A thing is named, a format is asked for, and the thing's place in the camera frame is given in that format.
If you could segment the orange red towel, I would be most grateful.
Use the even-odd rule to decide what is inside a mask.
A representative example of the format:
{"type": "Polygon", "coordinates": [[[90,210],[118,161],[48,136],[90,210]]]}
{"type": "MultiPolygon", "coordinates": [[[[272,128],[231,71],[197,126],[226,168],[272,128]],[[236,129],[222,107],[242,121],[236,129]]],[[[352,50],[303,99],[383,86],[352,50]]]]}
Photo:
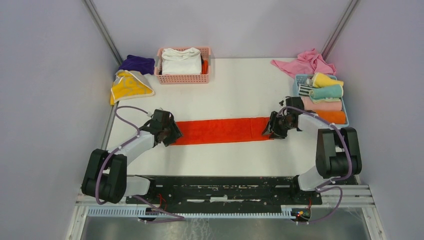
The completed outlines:
{"type": "Polygon", "coordinates": [[[226,144],[266,141],[269,135],[262,135],[269,121],[268,117],[247,117],[179,121],[182,132],[175,146],[226,144]]]}

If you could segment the yellow green teal towel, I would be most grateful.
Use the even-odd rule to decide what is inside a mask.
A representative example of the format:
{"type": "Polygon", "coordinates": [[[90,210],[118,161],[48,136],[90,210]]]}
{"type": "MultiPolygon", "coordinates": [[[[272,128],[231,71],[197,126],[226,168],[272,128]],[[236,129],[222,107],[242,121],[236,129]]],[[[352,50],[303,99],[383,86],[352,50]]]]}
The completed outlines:
{"type": "Polygon", "coordinates": [[[343,87],[339,84],[321,88],[313,88],[309,91],[309,98],[314,104],[340,102],[344,95],[343,87]]]}

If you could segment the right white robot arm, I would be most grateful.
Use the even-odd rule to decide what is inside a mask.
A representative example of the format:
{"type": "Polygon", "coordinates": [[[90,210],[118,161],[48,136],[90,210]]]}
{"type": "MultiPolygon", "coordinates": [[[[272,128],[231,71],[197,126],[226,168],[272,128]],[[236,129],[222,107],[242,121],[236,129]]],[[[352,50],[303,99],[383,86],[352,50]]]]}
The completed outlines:
{"type": "Polygon", "coordinates": [[[315,164],[293,179],[289,199],[302,204],[309,192],[321,192],[324,186],[346,180],[362,171],[362,157],[357,131],[353,127],[338,127],[316,111],[308,110],[301,97],[287,97],[280,102],[280,111],[272,111],[262,135],[270,139],[285,139],[295,129],[316,139],[315,164]]]}

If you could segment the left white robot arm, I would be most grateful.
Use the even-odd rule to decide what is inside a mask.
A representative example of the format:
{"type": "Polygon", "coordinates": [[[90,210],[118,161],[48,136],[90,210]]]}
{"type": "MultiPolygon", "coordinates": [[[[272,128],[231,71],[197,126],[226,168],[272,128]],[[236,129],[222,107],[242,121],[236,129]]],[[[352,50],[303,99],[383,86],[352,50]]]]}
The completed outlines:
{"type": "Polygon", "coordinates": [[[129,176],[128,166],[143,153],[159,144],[169,146],[182,137],[174,115],[156,109],[142,126],[136,126],[135,133],[113,149],[95,149],[91,152],[82,180],[81,192],[95,198],[99,205],[118,203],[124,197],[138,195],[147,204],[154,202],[158,191],[151,186],[151,180],[143,176],[129,176]]]}

